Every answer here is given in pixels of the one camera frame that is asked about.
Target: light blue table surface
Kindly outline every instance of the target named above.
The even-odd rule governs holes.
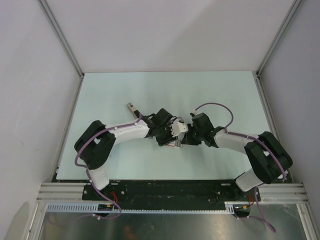
[[[165,108],[187,123],[191,123],[189,113],[197,106],[217,102],[233,111],[230,130],[247,134],[269,130],[250,71],[86,73],[57,179],[87,179],[84,169],[74,164],[75,142],[95,120],[106,125],[133,121],[127,108],[129,102],[144,115]],[[230,114],[219,106],[205,106],[201,110],[214,127],[230,121]],[[230,179],[251,168],[246,155],[229,149],[204,144],[159,147],[155,139],[148,138],[116,145],[106,167],[110,179],[131,180]]]

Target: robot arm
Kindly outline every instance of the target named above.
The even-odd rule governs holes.
[[[237,188],[243,192],[262,183],[270,184],[281,175],[279,167],[271,156],[265,154],[261,145],[252,139],[228,134],[224,127],[214,127],[204,113],[191,114],[192,124],[185,124],[175,119],[164,108],[157,114],[142,116],[131,103],[128,106],[136,117],[141,117],[140,121],[124,124],[121,128],[107,128],[100,121],[94,121],[74,145],[75,150],[79,152],[90,138],[104,130],[104,133],[99,135],[97,140],[90,142],[80,154],[93,183],[99,190],[109,184],[105,163],[112,147],[131,139],[148,137],[155,137],[159,146],[179,139],[185,145],[197,146],[204,142],[208,147],[228,148],[246,154],[252,169],[235,179]],[[272,133],[266,131],[254,137],[264,142],[284,170],[292,166],[291,158]]]

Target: white wall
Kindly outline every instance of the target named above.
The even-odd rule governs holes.
[[[18,240],[53,169],[79,78],[36,0],[0,1],[0,9],[0,239],[12,222],[6,239]]]
[[[262,74],[281,140],[320,225],[320,1],[306,0]]]
[[[255,71],[293,0],[48,0],[82,70]]]

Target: reflective floor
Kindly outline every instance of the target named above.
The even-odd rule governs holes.
[[[40,240],[305,240],[296,205],[264,205],[267,219],[277,232],[255,219],[237,220],[223,214],[122,214],[113,220],[91,216],[65,226],[43,222]],[[83,213],[50,213],[63,224]],[[260,216],[251,209],[252,216]]]

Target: gray wall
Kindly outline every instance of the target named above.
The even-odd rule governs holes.
[[[320,225],[320,1],[306,0],[262,80],[296,182]]]
[[[79,78],[36,0],[0,1],[0,239],[18,240],[53,169]]]

